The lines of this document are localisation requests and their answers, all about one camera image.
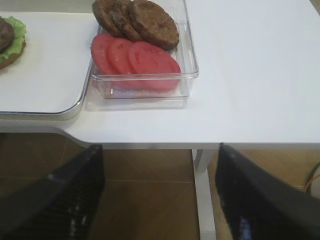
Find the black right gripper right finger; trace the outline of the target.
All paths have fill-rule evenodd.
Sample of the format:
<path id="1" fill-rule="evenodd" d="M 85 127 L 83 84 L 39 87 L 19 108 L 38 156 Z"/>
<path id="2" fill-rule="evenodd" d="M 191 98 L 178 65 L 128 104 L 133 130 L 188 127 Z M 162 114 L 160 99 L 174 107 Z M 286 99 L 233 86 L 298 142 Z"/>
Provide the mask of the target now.
<path id="1" fill-rule="evenodd" d="M 320 200 L 272 176 L 220 143 L 215 174 L 234 240 L 318 240 Z"/>

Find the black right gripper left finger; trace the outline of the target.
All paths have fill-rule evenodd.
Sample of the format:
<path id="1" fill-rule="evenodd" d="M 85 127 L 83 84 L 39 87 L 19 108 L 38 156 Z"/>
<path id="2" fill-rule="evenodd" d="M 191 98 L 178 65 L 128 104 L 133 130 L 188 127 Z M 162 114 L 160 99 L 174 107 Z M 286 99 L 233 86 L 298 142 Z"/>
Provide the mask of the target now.
<path id="1" fill-rule="evenodd" d="M 105 187 L 103 149 L 91 145 L 0 199 L 2 240 L 86 240 Z"/>

